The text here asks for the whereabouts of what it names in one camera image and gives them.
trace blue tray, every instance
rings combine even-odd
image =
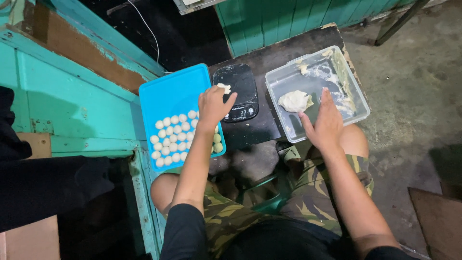
[[[154,152],[154,146],[149,141],[149,138],[159,133],[156,128],[156,122],[163,120],[166,117],[185,114],[188,115],[190,110],[198,111],[197,104],[199,94],[211,87],[208,68],[205,64],[197,64],[195,66],[182,69],[170,75],[146,82],[140,86],[140,101],[141,111],[143,113],[143,121],[145,124],[146,138],[149,146],[149,154]],[[223,155],[226,152],[225,138],[221,123],[218,123],[218,133],[221,135],[221,143],[223,151],[213,153],[211,158]],[[184,164],[183,161],[173,162],[169,166],[157,167],[156,161],[151,158],[152,168],[156,172],[165,171],[168,169],[180,167]]]

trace person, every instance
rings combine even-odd
[[[298,179],[280,214],[255,212],[221,196],[207,175],[215,126],[237,97],[232,93],[223,103],[223,95],[213,86],[199,96],[201,117],[181,174],[164,173],[152,183],[152,201],[167,220],[160,259],[413,259],[370,197],[366,137],[354,124],[343,126],[326,88],[314,126],[299,113],[316,148],[310,158],[301,160],[290,143],[276,145]]]

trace plastic container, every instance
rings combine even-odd
[[[335,105],[342,114],[343,125],[361,121],[371,113],[345,57],[337,46],[292,60],[266,73],[265,77],[284,132],[292,143],[305,140],[306,135],[297,113],[287,112],[278,105],[279,98],[288,92],[300,90],[312,96],[314,105],[305,111],[312,124],[317,119],[323,87],[329,88]]]
[[[153,144],[149,141],[149,138],[153,135],[158,135],[160,131],[156,128],[156,122],[174,115],[188,115],[188,112],[191,110],[198,111],[199,106],[197,101],[199,94],[203,93],[211,86],[208,68],[205,64],[198,64],[182,69],[140,86],[141,111],[143,113],[149,154],[154,152]],[[187,122],[191,124],[191,121],[192,119],[188,118]],[[211,157],[220,156],[226,152],[225,138],[223,136],[223,130],[221,129],[221,123],[218,123],[218,130],[218,133],[221,135],[223,151],[220,153],[214,152],[211,154]],[[179,162],[173,162],[169,166],[164,165],[163,167],[157,167],[156,160],[151,158],[152,168],[156,172],[180,167],[183,164],[184,162],[180,160]]]

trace hand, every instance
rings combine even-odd
[[[306,137],[318,148],[321,154],[340,147],[343,120],[332,100],[329,89],[326,87],[322,89],[321,105],[315,126],[311,124],[305,113],[300,112],[298,116],[302,121]]]
[[[237,93],[232,93],[226,103],[223,103],[224,94],[225,89],[215,85],[199,95],[199,113],[201,117],[198,124],[201,127],[215,130],[218,122],[229,113],[234,102],[236,102]]]

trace dough ball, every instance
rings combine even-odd
[[[159,158],[156,160],[156,166],[157,167],[162,167],[164,166],[164,159],[163,158]]]
[[[185,133],[179,133],[178,134],[178,140],[180,140],[180,141],[186,140],[186,134]]]
[[[183,122],[186,122],[186,120],[188,119],[188,117],[187,117],[185,114],[180,114],[180,116],[178,117],[178,119],[180,119],[180,122],[183,123]]]
[[[179,134],[181,133],[183,130],[181,129],[181,126],[180,125],[175,125],[175,127],[173,128],[173,132],[175,134]]]
[[[161,129],[157,135],[159,136],[159,138],[165,138],[167,136],[167,132],[165,131],[165,129]]]
[[[191,126],[194,127],[194,128],[196,128],[197,122],[199,122],[199,120],[193,119],[193,120],[191,121]]]
[[[189,111],[188,112],[188,117],[189,117],[189,119],[196,118],[196,111],[194,111],[194,110]]]
[[[169,139],[170,139],[171,143],[174,143],[174,142],[178,141],[178,137],[176,135],[171,135]]]
[[[213,135],[213,142],[221,142],[221,135],[220,134],[214,134]]]
[[[186,134],[186,140],[192,141],[193,139],[194,139],[194,134],[193,134],[193,132],[188,132],[188,133]]]
[[[185,142],[181,142],[180,144],[178,144],[178,150],[179,150],[179,151],[184,151],[184,150],[186,150],[186,143],[185,143]]]
[[[219,153],[219,152],[223,151],[223,144],[221,144],[220,142],[214,144],[213,145],[213,151],[215,153]]]
[[[225,85],[223,83],[218,83],[217,86],[224,88],[225,89],[225,94],[231,93],[231,85]]]
[[[171,156],[167,156],[165,159],[164,159],[164,163],[165,165],[169,166],[170,164],[172,164],[172,157]]]
[[[181,124],[181,129],[183,129],[183,131],[189,131],[189,129],[191,129],[191,127],[189,126],[189,123],[188,122],[183,122],[183,124]]]
[[[159,142],[154,144],[154,150],[156,150],[156,151],[162,150],[162,147],[164,147],[164,146]]]
[[[174,153],[174,154],[172,155],[172,161],[173,161],[173,162],[179,162],[180,159],[181,159],[181,158],[180,158],[180,154],[179,154],[179,153]]]
[[[164,147],[165,147],[165,146],[169,146],[169,145],[171,144],[170,139],[169,139],[169,138],[164,139],[164,141],[162,142],[162,144],[164,145]]]
[[[172,118],[170,118],[170,122],[172,124],[177,124],[178,121],[180,121],[180,119],[178,118],[178,116],[172,116]]]
[[[162,123],[164,123],[164,126],[169,126],[170,125],[170,118],[164,118],[162,120]]]
[[[182,153],[180,154],[180,159],[181,159],[182,161],[185,161],[185,160],[186,160],[186,156],[188,156],[188,153],[187,153],[187,152],[182,152]]]
[[[151,136],[149,138],[149,140],[151,141],[152,144],[156,144],[159,142],[159,137],[158,136]]]
[[[167,127],[167,129],[165,129],[165,133],[166,133],[168,136],[171,136],[171,135],[173,134],[173,126]]]
[[[284,107],[287,112],[303,112],[314,105],[313,101],[311,101],[311,95],[306,96],[306,94],[306,92],[299,90],[286,93],[279,98],[278,105]]]
[[[160,158],[160,152],[159,151],[154,151],[152,154],[151,154],[151,158],[153,158],[154,160],[157,160]]]
[[[170,152],[176,152],[178,150],[178,144],[176,142],[171,143],[169,146]]]
[[[170,153],[170,149],[168,147],[162,148],[162,154],[163,155],[169,155],[169,153]]]
[[[157,129],[162,129],[162,128],[164,128],[164,123],[162,123],[162,121],[160,121],[160,120],[157,121],[157,122],[156,122],[156,128],[157,128]]]

